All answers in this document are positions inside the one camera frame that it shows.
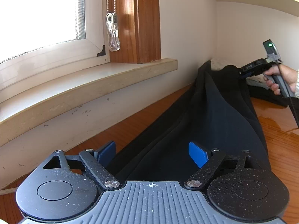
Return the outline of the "person's right forearm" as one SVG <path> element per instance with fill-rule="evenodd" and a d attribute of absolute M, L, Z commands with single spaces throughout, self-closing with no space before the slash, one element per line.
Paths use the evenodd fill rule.
<path fill-rule="evenodd" d="M 299 98 L 299 70 L 297 73 L 296 85 L 295 85 L 295 97 Z"/>

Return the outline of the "person's right hand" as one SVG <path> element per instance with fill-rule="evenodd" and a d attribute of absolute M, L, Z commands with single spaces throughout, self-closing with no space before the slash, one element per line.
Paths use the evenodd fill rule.
<path fill-rule="evenodd" d="M 285 82 L 289 85 L 291 91 L 295 93 L 295 85 L 297 79 L 298 71 L 280 64 L 272 66 L 269 70 L 265 71 L 264 80 L 266 81 L 267 86 L 274 92 L 275 95 L 280 95 L 281 90 L 280 86 L 272 80 L 269 80 L 266 76 L 281 75 Z"/>

